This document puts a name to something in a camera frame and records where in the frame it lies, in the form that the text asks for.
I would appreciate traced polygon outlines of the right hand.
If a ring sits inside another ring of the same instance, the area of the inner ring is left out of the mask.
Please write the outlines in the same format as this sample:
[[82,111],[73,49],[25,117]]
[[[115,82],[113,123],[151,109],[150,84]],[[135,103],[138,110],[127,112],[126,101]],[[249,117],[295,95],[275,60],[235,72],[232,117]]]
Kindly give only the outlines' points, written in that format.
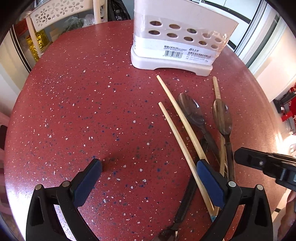
[[295,222],[295,191],[291,191],[285,207],[285,215],[281,219],[277,240],[282,240]]

